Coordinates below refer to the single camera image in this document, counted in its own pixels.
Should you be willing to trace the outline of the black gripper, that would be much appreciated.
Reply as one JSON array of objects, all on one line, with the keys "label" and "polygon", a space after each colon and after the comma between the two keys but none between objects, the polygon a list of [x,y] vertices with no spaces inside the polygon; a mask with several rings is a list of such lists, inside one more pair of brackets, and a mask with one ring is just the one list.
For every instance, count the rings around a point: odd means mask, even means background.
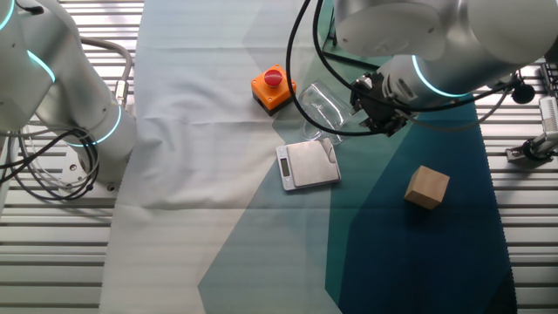
[{"label": "black gripper", "polygon": [[391,137],[406,126],[408,119],[402,114],[410,113],[405,107],[388,99],[383,94],[384,76],[381,73],[367,72],[351,84],[351,115],[363,111],[367,117],[359,123],[373,134]]}]

